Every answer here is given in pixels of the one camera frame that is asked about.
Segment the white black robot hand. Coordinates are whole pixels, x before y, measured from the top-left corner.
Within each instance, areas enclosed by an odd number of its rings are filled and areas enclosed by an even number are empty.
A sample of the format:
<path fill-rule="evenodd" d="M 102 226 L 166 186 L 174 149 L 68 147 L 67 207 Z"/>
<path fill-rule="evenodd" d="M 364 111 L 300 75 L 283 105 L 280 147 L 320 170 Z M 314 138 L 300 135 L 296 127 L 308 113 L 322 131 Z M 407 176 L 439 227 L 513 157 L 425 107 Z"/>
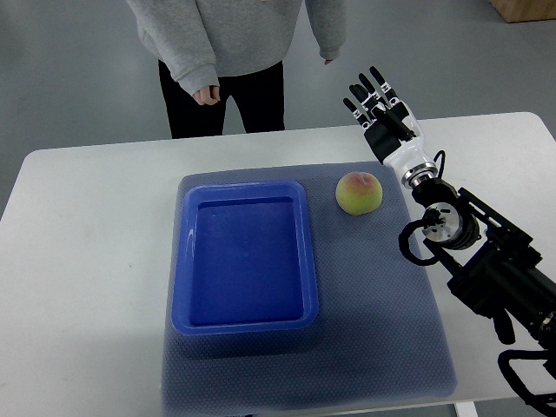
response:
<path fill-rule="evenodd" d="M 363 129 L 367 145 L 382 165 L 394 171 L 402 186 L 414 189 L 441 170 L 426 152 L 425 137 L 414 113 L 376 67 L 359 74 L 343 103 Z"/>

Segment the person's bare hand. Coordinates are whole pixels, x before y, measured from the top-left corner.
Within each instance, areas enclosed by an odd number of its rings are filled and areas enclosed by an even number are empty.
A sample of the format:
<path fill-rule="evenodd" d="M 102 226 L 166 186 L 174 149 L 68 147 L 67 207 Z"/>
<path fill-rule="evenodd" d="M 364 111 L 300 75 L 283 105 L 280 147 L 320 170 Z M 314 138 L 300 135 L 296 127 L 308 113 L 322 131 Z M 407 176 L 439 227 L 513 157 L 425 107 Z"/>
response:
<path fill-rule="evenodd" d="M 204 86 L 197 90 L 192 97 L 199 105 L 216 105 L 221 101 L 220 87 L 216 85 Z"/>

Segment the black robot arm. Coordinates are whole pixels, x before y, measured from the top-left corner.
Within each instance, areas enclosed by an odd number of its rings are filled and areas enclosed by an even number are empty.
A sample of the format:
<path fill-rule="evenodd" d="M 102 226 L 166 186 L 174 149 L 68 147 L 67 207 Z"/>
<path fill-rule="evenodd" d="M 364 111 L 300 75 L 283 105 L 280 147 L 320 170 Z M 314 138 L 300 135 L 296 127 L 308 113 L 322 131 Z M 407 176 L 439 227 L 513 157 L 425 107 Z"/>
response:
<path fill-rule="evenodd" d="M 440 263 L 451 275 L 450 292 L 475 314 L 492 320 L 500 342 L 515 342 L 517 321 L 538 342 L 539 351 L 509 348 L 498 357 L 512 390 L 545 416 L 555 414 L 554 394 L 534 394 L 512 367 L 513 361 L 542 361 L 555 374 L 555 284 L 538 270 L 541 254 L 532 237 L 466 189 L 442 178 L 446 154 L 431 166 L 412 170 L 409 186 L 423 216 L 408 223 L 398 243 L 418 266 Z"/>

